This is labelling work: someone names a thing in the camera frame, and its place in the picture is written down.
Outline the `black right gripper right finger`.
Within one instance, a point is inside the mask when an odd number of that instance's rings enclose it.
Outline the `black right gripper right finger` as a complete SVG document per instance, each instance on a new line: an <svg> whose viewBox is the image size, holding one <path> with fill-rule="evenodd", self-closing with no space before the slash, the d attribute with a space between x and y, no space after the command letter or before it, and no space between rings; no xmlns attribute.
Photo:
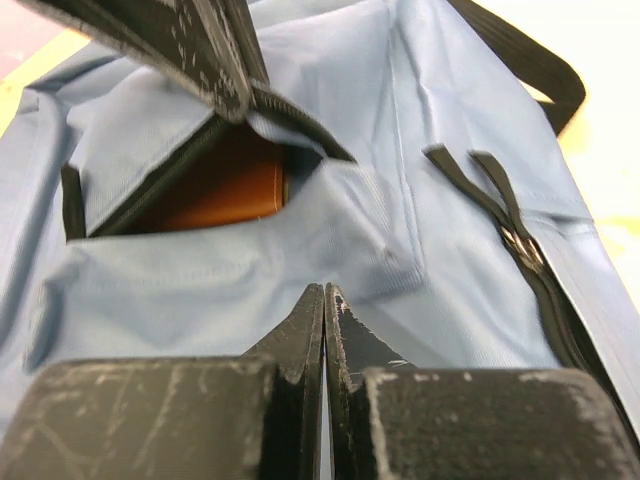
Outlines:
<svg viewBox="0 0 640 480"><path fill-rule="evenodd" d="M612 400L576 369L422 369L325 290L336 479L635 479Z"/></svg>

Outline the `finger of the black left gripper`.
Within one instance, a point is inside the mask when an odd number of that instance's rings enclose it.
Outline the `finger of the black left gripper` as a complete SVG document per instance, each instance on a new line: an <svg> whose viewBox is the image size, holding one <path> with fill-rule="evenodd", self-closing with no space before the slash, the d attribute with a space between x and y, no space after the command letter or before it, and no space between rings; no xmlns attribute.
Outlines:
<svg viewBox="0 0 640 480"><path fill-rule="evenodd" d="M59 0L22 6L151 66L238 123L250 108L245 1Z"/></svg>
<svg viewBox="0 0 640 480"><path fill-rule="evenodd" d="M270 80L246 1L234 2L234 40L241 103L249 108L254 103L252 85L255 82L268 85Z"/></svg>

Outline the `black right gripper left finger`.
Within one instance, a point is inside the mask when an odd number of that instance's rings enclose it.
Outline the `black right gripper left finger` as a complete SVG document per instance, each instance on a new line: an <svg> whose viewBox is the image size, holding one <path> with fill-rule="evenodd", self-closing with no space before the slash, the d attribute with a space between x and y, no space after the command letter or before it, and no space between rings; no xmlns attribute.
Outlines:
<svg viewBox="0 0 640 480"><path fill-rule="evenodd" d="M41 373L1 447L5 479L315 479L324 290L237 357L104 359Z"/></svg>

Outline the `brown leather wallet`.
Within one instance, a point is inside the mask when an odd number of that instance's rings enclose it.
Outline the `brown leather wallet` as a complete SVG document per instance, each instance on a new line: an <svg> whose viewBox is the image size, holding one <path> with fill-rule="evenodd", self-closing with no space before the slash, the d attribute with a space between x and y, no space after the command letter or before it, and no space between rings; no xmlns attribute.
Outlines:
<svg viewBox="0 0 640 480"><path fill-rule="evenodd" d="M250 129L223 136L133 223L133 233L203 229L270 216L285 205L287 148Z"/></svg>

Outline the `blue fabric backpack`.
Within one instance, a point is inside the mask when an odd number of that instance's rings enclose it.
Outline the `blue fabric backpack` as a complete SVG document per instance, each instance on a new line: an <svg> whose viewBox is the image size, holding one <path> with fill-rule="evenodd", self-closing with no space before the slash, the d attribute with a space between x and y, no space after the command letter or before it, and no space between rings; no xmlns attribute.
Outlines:
<svg viewBox="0 0 640 480"><path fill-rule="evenodd" d="M639 451L639 317L557 137L585 91L472 1L246 1L270 83L232 123L90 38L1 139L1 447L64 362L237 357L325 290L422 369L576 369ZM285 205L133 233L219 143L287 148Z"/></svg>

